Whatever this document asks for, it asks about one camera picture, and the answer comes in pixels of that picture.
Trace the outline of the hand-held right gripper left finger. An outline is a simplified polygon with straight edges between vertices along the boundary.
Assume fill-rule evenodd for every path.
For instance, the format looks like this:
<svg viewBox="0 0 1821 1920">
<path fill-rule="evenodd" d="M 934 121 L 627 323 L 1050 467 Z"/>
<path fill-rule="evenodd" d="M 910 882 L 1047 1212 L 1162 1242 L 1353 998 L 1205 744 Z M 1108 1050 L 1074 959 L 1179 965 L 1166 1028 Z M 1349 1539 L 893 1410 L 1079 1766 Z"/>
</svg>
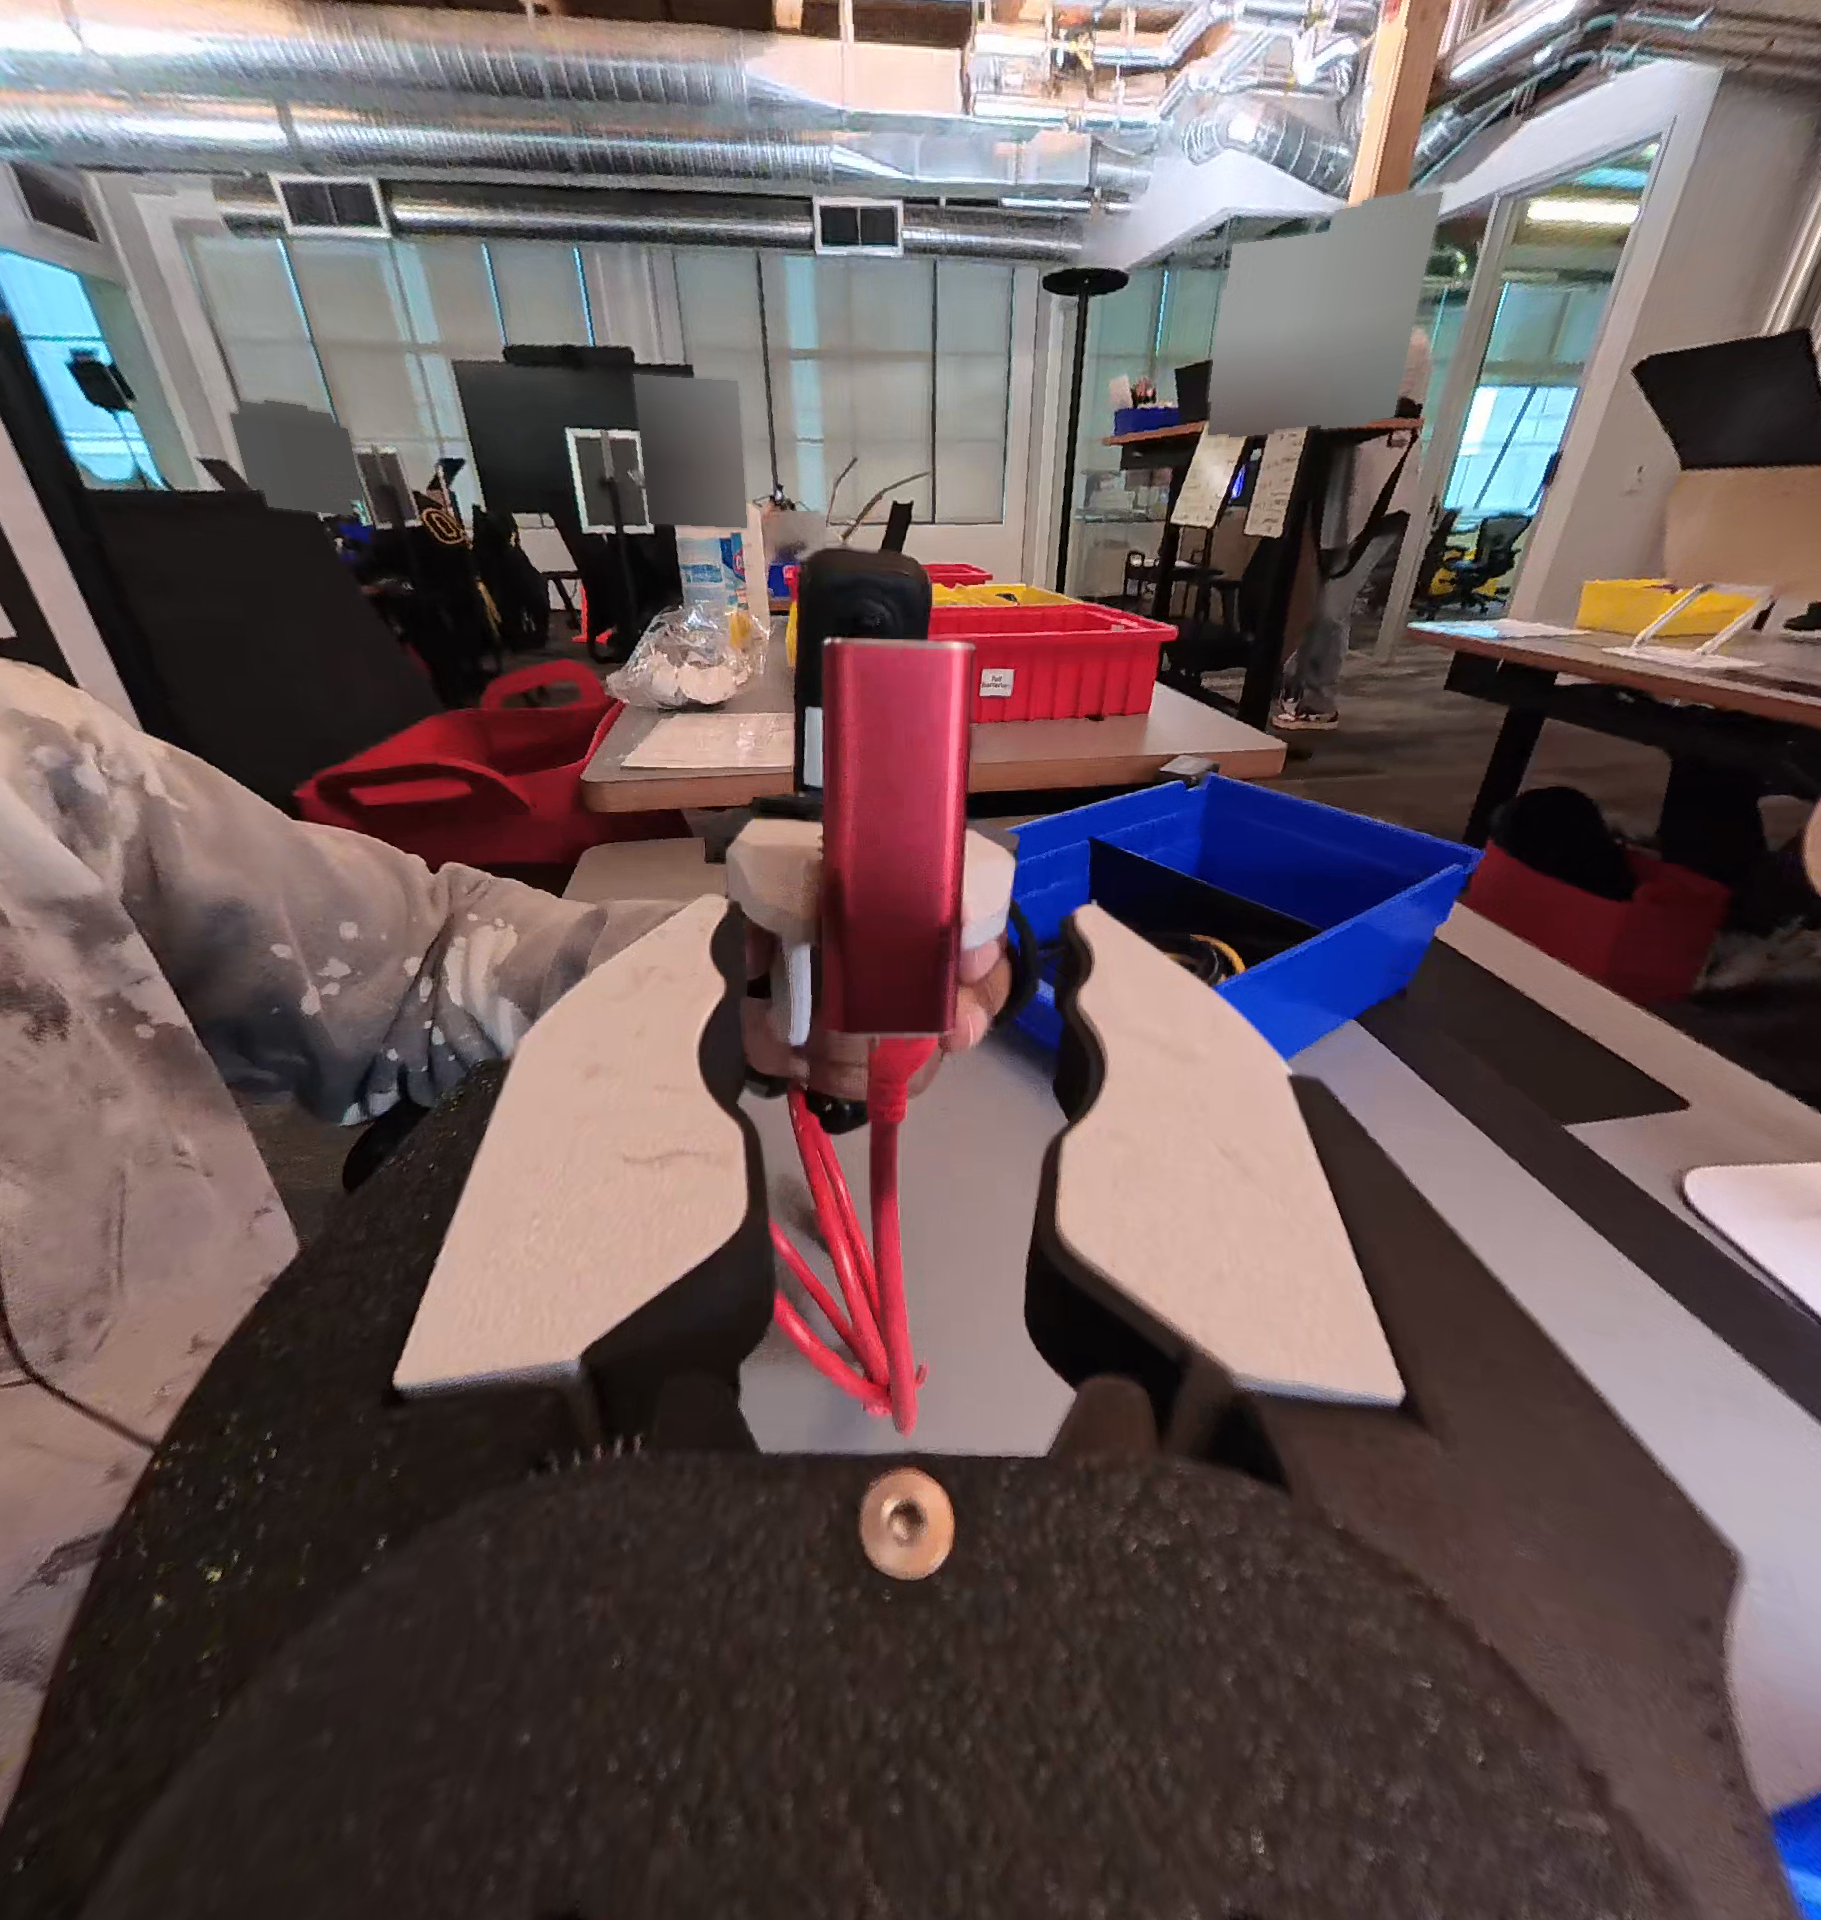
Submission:
<svg viewBox="0 0 1821 1920">
<path fill-rule="evenodd" d="M 706 1088 L 726 1010 L 694 900 L 596 967 L 517 1046 L 393 1362 L 398 1395 L 557 1383 L 750 1218 L 750 1149 Z"/>
</svg>

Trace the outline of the red ethernet splitter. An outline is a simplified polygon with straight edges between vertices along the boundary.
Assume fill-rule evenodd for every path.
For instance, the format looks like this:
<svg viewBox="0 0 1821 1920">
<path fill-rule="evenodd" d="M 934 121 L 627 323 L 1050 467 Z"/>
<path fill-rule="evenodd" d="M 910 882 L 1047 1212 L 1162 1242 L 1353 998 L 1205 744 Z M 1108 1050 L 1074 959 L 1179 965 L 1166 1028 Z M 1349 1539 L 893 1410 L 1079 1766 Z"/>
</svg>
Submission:
<svg viewBox="0 0 1821 1920">
<path fill-rule="evenodd" d="M 949 1028 L 962 948 L 970 763 L 966 642 L 824 646 L 823 1025 L 852 1036 Z"/>
</svg>

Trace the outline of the blue bin with black divider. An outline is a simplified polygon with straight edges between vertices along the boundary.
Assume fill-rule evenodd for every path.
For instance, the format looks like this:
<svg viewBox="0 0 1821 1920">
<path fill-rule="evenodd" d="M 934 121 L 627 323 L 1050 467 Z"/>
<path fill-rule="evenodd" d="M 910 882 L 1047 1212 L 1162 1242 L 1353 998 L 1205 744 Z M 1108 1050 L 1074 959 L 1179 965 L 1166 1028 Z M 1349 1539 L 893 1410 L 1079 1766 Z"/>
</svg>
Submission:
<svg viewBox="0 0 1821 1920">
<path fill-rule="evenodd" d="M 1400 991 L 1476 851 L 1244 779 L 1162 782 L 1027 825 L 1014 906 L 1037 986 L 1018 1028 L 1054 1050 L 1070 916 L 1100 906 L 1285 1058 Z"/>
</svg>

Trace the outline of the person's left forearm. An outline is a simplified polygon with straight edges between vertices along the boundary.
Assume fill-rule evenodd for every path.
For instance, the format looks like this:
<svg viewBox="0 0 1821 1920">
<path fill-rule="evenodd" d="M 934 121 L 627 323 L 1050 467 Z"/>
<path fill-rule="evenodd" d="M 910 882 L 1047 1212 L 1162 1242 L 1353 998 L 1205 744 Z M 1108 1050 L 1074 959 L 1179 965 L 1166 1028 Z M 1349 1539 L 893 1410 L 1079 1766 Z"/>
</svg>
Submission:
<svg viewBox="0 0 1821 1920">
<path fill-rule="evenodd" d="M 167 1034 L 193 1034 L 227 1083 L 354 1125 L 505 1061 L 675 912 L 299 822 L 0 659 L 0 1016 L 33 1044 L 92 1028 L 160 1083 Z"/>
</svg>

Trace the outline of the person's left hand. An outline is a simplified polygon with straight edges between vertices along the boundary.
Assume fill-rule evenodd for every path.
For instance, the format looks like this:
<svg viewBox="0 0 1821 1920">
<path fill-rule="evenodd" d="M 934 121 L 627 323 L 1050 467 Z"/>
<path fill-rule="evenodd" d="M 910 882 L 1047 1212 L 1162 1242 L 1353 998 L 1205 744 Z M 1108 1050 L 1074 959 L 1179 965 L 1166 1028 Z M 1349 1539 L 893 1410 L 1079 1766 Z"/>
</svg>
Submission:
<svg viewBox="0 0 1821 1920">
<path fill-rule="evenodd" d="M 775 941 L 768 931 L 745 925 L 745 996 L 740 1001 L 740 1042 L 748 1068 L 767 1080 L 801 1082 L 811 1093 L 863 1098 L 867 1086 L 867 1044 L 816 1025 L 805 1044 L 785 1042 L 785 1016 L 774 1001 L 756 998 L 752 981 L 768 974 Z M 983 1044 L 1002 1011 L 1014 981 L 1009 942 L 970 946 L 960 954 L 954 1020 L 936 1053 L 913 1075 L 910 1093 L 923 1093 L 949 1057 L 962 1057 Z"/>
</svg>

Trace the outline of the wooden top table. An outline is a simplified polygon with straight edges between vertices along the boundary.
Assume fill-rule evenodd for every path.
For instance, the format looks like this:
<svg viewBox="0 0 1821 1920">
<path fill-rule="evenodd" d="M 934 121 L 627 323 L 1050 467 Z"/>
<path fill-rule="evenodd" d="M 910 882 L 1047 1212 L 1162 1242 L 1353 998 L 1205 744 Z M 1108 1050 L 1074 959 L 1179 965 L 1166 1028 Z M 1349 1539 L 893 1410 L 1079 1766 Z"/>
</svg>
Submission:
<svg viewBox="0 0 1821 1920">
<path fill-rule="evenodd" d="M 1817 646 L 1758 641 L 1751 654 L 1629 652 L 1610 637 L 1523 632 L 1516 621 L 1411 621 L 1407 641 L 1448 655 L 1445 689 L 1504 716 L 1463 839 L 1481 847 L 1523 789 L 1549 722 L 1715 765 L 1768 797 L 1821 797 Z"/>
<path fill-rule="evenodd" d="M 588 815 L 723 810 L 783 795 L 782 767 L 697 765 L 653 770 L 629 753 L 657 713 L 625 706 L 588 753 L 578 802 Z M 1270 779 L 1285 765 L 1282 740 L 1156 686 L 1142 713 L 976 723 L 970 730 L 970 795 L 1105 792 L 1159 779 L 1166 763 L 1196 757 L 1237 779 Z"/>
</svg>

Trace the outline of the red plastic bin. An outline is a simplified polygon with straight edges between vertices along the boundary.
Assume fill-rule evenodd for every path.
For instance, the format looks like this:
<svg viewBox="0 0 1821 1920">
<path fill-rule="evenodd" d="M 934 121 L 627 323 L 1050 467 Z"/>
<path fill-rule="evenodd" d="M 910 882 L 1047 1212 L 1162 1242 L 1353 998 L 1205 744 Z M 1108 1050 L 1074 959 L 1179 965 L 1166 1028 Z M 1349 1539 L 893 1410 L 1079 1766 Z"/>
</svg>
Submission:
<svg viewBox="0 0 1821 1920">
<path fill-rule="evenodd" d="M 1147 711 L 1176 628 L 1079 600 L 944 602 L 929 637 L 972 646 L 970 719 L 989 727 Z"/>
</svg>

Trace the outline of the black floor lamp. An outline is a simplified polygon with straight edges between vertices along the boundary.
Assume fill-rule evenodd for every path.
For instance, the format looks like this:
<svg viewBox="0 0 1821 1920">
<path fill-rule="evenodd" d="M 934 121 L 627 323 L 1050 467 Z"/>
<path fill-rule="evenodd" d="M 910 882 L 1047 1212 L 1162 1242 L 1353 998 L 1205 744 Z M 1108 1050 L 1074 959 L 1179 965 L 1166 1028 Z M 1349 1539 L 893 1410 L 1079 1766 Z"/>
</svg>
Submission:
<svg viewBox="0 0 1821 1920">
<path fill-rule="evenodd" d="M 1056 300 L 1066 300 L 1070 303 L 1070 368 L 1069 368 L 1069 385 L 1066 385 L 1066 423 L 1065 423 L 1065 446 L 1062 446 L 1062 471 L 1060 471 L 1060 489 L 1057 489 L 1057 526 L 1056 526 L 1056 550 L 1054 550 L 1054 569 L 1052 569 L 1052 592 L 1066 592 L 1066 569 L 1069 569 L 1069 540 L 1070 540 L 1070 523 L 1074 523 L 1074 490 L 1075 490 L 1075 471 L 1078 471 L 1078 451 L 1082 443 L 1082 419 L 1083 419 L 1083 368 L 1085 368 L 1085 344 L 1089 344 L 1089 323 L 1091 323 L 1091 307 L 1094 300 L 1114 296 L 1124 290 L 1129 283 L 1126 269 L 1115 269 L 1109 266 L 1093 266 L 1093 268 L 1060 268 L 1052 269 L 1041 281 L 1041 292 L 1050 293 Z"/>
</svg>

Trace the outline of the black standing desk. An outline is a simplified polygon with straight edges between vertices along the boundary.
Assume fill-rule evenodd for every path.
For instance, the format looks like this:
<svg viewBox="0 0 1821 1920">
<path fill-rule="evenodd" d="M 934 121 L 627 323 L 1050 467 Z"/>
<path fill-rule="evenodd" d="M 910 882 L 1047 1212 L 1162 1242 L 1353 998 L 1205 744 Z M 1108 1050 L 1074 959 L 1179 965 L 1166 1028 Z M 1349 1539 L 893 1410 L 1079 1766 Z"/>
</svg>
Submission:
<svg viewBox="0 0 1821 1920">
<path fill-rule="evenodd" d="M 1398 459 L 1420 438 L 1420 404 L 1384 419 L 1230 442 L 1201 419 L 1168 419 L 1108 435 L 1124 476 L 1168 476 L 1161 532 L 1124 562 L 1124 607 L 1171 628 L 1161 682 L 1251 729 L 1267 729 L 1292 652 L 1299 581 L 1351 550 L 1327 519 L 1339 457 L 1388 443 Z"/>
</svg>

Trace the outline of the red floor bin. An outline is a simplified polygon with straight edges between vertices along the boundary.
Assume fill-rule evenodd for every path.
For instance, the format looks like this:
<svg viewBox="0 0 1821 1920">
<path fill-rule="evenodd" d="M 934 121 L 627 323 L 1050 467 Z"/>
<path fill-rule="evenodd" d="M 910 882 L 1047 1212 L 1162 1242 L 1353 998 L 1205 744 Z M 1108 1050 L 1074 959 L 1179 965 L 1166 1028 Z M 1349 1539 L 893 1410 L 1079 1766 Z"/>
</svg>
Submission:
<svg viewBox="0 0 1821 1920">
<path fill-rule="evenodd" d="M 1726 923 L 1730 888 L 1638 848 L 1627 863 L 1633 896 L 1607 900 L 1489 848 L 1463 903 L 1629 1002 L 1684 1001 Z"/>
</svg>

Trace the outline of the black bag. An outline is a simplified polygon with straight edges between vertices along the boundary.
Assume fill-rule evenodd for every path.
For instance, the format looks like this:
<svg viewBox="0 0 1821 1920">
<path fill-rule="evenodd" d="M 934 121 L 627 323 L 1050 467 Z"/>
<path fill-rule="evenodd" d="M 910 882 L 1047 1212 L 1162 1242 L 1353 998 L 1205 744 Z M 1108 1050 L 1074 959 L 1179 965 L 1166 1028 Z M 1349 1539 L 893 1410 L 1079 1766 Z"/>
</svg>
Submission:
<svg viewBox="0 0 1821 1920">
<path fill-rule="evenodd" d="M 1627 841 L 1587 792 L 1567 785 L 1533 787 L 1506 802 L 1489 848 L 1595 900 L 1627 902 L 1640 884 Z"/>
</svg>

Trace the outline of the person's grey patterned hoodie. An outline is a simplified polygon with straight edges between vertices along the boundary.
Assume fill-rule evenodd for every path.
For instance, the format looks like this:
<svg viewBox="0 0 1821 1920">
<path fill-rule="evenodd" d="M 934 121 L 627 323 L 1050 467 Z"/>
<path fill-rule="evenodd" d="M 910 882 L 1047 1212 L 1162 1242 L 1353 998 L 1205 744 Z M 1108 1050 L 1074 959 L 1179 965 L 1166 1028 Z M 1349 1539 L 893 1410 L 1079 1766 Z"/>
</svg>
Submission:
<svg viewBox="0 0 1821 1920">
<path fill-rule="evenodd" d="M 0 1821 L 108 1528 L 293 1251 L 186 1031 L 0 1022 Z"/>
</svg>

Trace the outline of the black partition panel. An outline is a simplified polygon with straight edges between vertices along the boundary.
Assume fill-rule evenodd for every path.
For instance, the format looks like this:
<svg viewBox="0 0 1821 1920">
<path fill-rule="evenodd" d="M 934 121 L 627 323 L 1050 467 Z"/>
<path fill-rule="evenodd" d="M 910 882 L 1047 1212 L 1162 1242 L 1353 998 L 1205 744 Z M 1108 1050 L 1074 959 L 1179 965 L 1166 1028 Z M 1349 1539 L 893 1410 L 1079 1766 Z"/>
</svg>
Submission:
<svg viewBox="0 0 1821 1920">
<path fill-rule="evenodd" d="M 292 810 L 442 711 L 319 519 L 250 492 L 92 492 L 137 722 Z"/>
</svg>

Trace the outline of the black framed marker board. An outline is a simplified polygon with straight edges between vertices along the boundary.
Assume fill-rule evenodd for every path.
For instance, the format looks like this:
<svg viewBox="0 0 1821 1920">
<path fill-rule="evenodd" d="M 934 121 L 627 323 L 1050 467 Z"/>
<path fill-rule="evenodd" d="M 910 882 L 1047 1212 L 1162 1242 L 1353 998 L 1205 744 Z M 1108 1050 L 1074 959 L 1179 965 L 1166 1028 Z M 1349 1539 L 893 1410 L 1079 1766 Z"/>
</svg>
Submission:
<svg viewBox="0 0 1821 1920">
<path fill-rule="evenodd" d="M 80 470 L 0 316 L 0 659 L 33 663 L 148 727 L 153 686 Z"/>
</svg>

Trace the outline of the black panel wooden stand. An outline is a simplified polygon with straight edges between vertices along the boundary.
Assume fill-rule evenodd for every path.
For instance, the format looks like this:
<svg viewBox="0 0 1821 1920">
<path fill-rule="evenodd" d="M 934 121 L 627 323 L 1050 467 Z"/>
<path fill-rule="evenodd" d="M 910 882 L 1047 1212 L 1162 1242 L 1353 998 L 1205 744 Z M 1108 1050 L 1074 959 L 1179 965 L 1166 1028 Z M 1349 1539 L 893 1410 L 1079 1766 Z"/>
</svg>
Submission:
<svg viewBox="0 0 1821 1920">
<path fill-rule="evenodd" d="M 1679 467 L 1662 513 L 1662 578 L 1679 590 L 1627 652 L 1652 648 L 1707 595 L 1734 613 L 1696 654 L 1723 652 L 1779 607 L 1821 603 L 1821 372 L 1811 332 L 1643 358 L 1634 382 Z"/>
</svg>

